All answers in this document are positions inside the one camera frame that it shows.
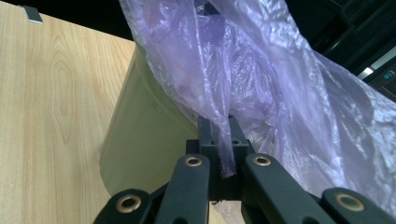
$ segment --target dark background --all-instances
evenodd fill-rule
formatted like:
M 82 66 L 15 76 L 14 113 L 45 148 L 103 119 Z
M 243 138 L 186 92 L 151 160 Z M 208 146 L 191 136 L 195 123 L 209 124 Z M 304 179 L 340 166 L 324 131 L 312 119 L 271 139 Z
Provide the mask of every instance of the dark background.
M 133 39 L 119 0 L 3 0 Z M 396 0 L 286 0 L 312 48 L 356 76 L 396 45 Z

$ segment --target plastic bag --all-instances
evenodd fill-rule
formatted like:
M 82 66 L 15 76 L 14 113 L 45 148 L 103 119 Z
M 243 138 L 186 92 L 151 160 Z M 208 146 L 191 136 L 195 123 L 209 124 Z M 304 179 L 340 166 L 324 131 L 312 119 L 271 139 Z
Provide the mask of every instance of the plastic bag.
M 231 113 L 307 191 L 353 189 L 396 217 L 396 104 L 315 53 L 284 1 L 209 2 L 120 0 L 166 93 L 217 125 L 224 176 Z

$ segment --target translucent plastic sheet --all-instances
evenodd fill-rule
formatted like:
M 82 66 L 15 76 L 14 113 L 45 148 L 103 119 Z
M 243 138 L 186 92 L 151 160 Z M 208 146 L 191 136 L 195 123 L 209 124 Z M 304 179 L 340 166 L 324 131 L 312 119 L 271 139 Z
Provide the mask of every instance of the translucent plastic sheet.
M 229 113 L 309 192 L 356 190 L 396 217 L 396 104 L 315 53 L 284 1 L 120 0 L 154 76 L 211 119 L 233 175 Z

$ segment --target wood grain surface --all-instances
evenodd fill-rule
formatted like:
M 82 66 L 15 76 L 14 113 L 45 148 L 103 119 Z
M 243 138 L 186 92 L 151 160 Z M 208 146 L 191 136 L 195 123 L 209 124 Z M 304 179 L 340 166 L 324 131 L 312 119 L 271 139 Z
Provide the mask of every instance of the wood grain surface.
M 100 147 L 134 43 L 41 17 L 0 2 L 0 223 L 92 223 L 110 198 Z

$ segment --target purple plastic bag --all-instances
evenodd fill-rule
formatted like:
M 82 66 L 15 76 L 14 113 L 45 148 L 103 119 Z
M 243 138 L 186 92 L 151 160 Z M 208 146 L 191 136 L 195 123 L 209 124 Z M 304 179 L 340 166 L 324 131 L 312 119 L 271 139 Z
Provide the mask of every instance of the purple plastic bag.
M 215 124 L 235 172 L 228 114 L 309 192 L 344 187 L 396 217 L 396 104 L 315 53 L 284 1 L 120 0 L 154 76 L 191 120 Z

